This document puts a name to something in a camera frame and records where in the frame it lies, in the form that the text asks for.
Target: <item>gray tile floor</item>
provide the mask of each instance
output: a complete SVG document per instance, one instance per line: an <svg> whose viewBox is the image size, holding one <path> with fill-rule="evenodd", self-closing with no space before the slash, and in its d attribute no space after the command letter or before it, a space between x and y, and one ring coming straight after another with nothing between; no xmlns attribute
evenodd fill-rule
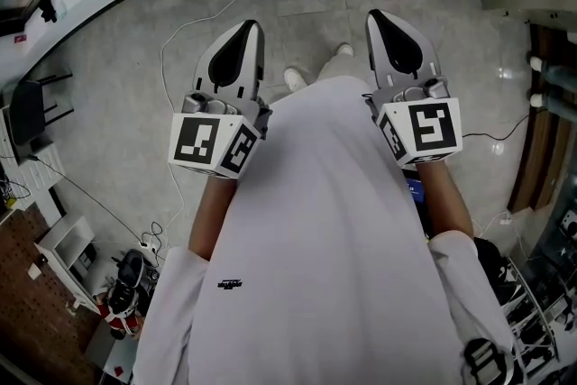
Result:
<svg viewBox="0 0 577 385"><path fill-rule="evenodd" d="M73 71L75 77L56 93L76 112L54 124L49 136L67 173L137 233L150 229L152 220L165 225L180 207L166 164L171 113L160 81L160 47L181 24L217 14L230 1L125 0L76 32L35 71ZM480 0L238 0L218 18L184 28L166 48L169 96L179 108L200 54L221 32L249 18L266 35L262 95L269 101L288 93L282 77L287 65L299 67L312 83L343 41L368 67L364 19L375 6L410 21L436 46L450 89L460 98L465 133L504 136L527 113L528 27L483 12ZM482 225L505 209L524 138L524 125L501 143L467 138L463 152L448 161L472 217ZM206 182L187 170L174 173L186 205L168 230L173 244L187 240ZM131 241L66 182L58 191L66 205L87 217L99 240ZM511 233L497 229L490 235L510 247Z"/></svg>

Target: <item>white cable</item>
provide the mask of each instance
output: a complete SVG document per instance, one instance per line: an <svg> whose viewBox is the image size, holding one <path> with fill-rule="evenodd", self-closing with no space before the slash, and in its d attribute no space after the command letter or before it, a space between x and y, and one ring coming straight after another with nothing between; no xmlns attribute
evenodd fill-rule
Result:
<svg viewBox="0 0 577 385"><path fill-rule="evenodd" d="M500 216L502 216L503 214L507 214L508 220L510 220L511 216L510 216L510 213L509 213L508 210L504 210L504 211L501 212L500 214L497 214L497 215L493 216L493 218L491 218L489 224L483 228L483 232L481 233L481 235L480 235L479 237L481 237L481 236L483 236L485 233L487 233L487 231L489 230L490 226L493 225L493 222L494 222L495 220L497 220L497 219L498 219Z"/></svg>
<svg viewBox="0 0 577 385"><path fill-rule="evenodd" d="M519 240L519 249L521 250L521 253L523 254L523 256L525 257L526 261L529 260L533 260L533 259L529 259L527 257L527 254L525 253L525 249L523 249L523 241L521 240L521 236L519 235L519 233L517 232L517 230L515 229L515 227L513 227L513 231L515 232L515 234L517 235L517 239Z"/></svg>
<svg viewBox="0 0 577 385"><path fill-rule="evenodd" d="M471 219L471 221L473 222L474 225L479 226L479 228L481 229L481 234L479 234L478 237L483 236L483 227L481 225L479 225L479 223L477 223L475 220Z"/></svg>
<svg viewBox="0 0 577 385"><path fill-rule="evenodd" d="M208 16L207 18L200 18L198 20L190 21L188 23L184 23L184 24L180 25L179 28L170 36L170 38L166 42L164 42L164 45L162 45L162 48L160 49L160 75L162 77L162 85L164 86L164 94L166 95L166 98L169 100L170 107L172 108L173 114L174 114L174 105L172 104L172 100L170 99L169 91L166 88L166 78L164 77L164 49L170 43L170 41L172 41L172 39L174 39L183 28L189 26L190 24L200 23L202 21L214 20L215 18L220 16L221 13L224 12L224 10L226 10L229 6L234 4L234 2L236 2L236 1L237 0L232 0L225 8L223 8L220 12L218 12L217 14L215 14L213 16Z"/></svg>
<svg viewBox="0 0 577 385"><path fill-rule="evenodd" d="M170 224L174 221L174 219L175 219L177 216L180 215L180 212L183 211L185 202L184 202L184 197L182 196L182 191L180 191L179 183L177 182L177 179L175 179L175 177L174 177L174 172L172 171L172 167L170 166L169 163L166 163L166 165L169 166L169 170L170 170L170 175L171 175L171 177L172 177L172 181L174 182L174 185L177 187L177 191L179 192L179 195L180 195L180 201L182 202L182 205L180 206L179 211L178 211L176 214L174 214L174 216L170 219L170 221L169 221L169 222L167 223L167 225L164 227L164 239L166 239L166 247L165 247L165 248L166 248L166 249L171 249L171 248L172 248L172 245L170 244L170 239L169 239L169 226L170 226Z"/></svg>
<svg viewBox="0 0 577 385"><path fill-rule="evenodd" d="M172 100L170 99L169 91L168 91L167 86L166 86L166 77L164 76L164 49L170 43L170 41L172 41L183 28L185 28L186 26L189 26L190 24L200 23L202 21L214 20L215 18L220 16L220 14L222 14L229 6L234 4L234 2L236 2L236 1L237 0L232 0L220 12L218 12L217 14L215 14L213 16L208 16L207 18L200 18L198 20L194 20L194 21L182 24L181 26L179 26L179 28L174 33L172 33L172 35L169 37L169 39L166 42L164 42L164 45L162 45L162 48L160 49L160 76L162 77L162 86L164 88L164 95L166 95L166 99L169 101L170 108L172 109L173 114L174 114L174 105L172 104ZM175 220L175 218L177 216L179 216L180 212L182 212L184 210L185 200L184 200L184 197L182 196L182 191L180 190L179 183L177 182L177 179L174 177L174 172L172 171L172 167L170 166L169 163L167 163L167 165L169 166L172 181L174 182L174 185L177 187L177 191L179 192L180 201L181 201L181 206L180 206L179 211L170 219L170 221L164 227L164 237L166 239L165 249L168 250L172 247L172 245L170 244L170 239L169 239L169 226Z"/></svg>

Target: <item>shoe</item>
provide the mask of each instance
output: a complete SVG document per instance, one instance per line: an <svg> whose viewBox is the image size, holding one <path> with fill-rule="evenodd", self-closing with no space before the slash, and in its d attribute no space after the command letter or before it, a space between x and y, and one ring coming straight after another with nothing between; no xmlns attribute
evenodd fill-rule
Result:
<svg viewBox="0 0 577 385"><path fill-rule="evenodd" d="M300 72L294 68L285 69L285 82L291 92L298 92L307 86L307 82L303 79Z"/></svg>
<svg viewBox="0 0 577 385"><path fill-rule="evenodd" d="M531 95L531 99L529 100L529 104L532 107L543 107L543 94L542 93L535 93Z"/></svg>
<svg viewBox="0 0 577 385"><path fill-rule="evenodd" d="M352 57L354 56L354 50L353 47L351 45L349 45L348 43L342 43L341 45L339 45L338 50L336 51L337 55L351 55Z"/></svg>
<svg viewBox="0 0 577 385"><path fill-rule="evenodd" d="M543 68L543 60L538 57L531 57L529 59L529 65L535 71L541 72L541 69Z"/></svg>

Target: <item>person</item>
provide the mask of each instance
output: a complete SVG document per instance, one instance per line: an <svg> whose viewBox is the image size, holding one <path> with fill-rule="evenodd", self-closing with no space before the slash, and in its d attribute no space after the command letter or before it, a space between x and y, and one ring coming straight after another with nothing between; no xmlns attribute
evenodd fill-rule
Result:
<svg viewBox="0 0 577 385"><path fill-rule="evenodd" d="M554 65L538 57L530 57L529 64L552 85L544 93L531 95L531 106L542 107L563 119L577 123L577 105L563 99L563 90L577 94L577 69Z"/></svg>
<svg viewBox="0 0 577 385"><path fill-rule="evenodd" d="M167 255L136 385L463 383L463 343L435 258L503 318L442 161L420 164L435 237L344 44L271 106L241 179L208 178L188 248Z"/></svg>
<svg viewBox="0 0 577 385"><path fill-rule="evenodd" d="M134 340L140 339L142 327L144 326L144 316L137 316L135 312L123 319L115 316L108 306L107 292L98 294L95 299L100 317L110 325L110 335L112 337L116 340L123 340L128 333Z"/></svg>

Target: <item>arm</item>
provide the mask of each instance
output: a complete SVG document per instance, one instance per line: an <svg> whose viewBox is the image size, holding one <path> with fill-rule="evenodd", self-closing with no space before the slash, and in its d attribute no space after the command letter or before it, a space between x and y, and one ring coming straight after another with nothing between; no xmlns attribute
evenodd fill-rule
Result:
<svg viewBox="0 0 577 385"><path fill-rule="evenodd" d="M417 170L425 189L433 234L456 230L472 239L471 216L444 161L418 164Z"/></svg>
<svg viewBox="0 0 577 385"><path fill-rule="evenodd" d="M209 177L192 225L188 249L210 261L226 211L236 191L236 180Z"/></svg>

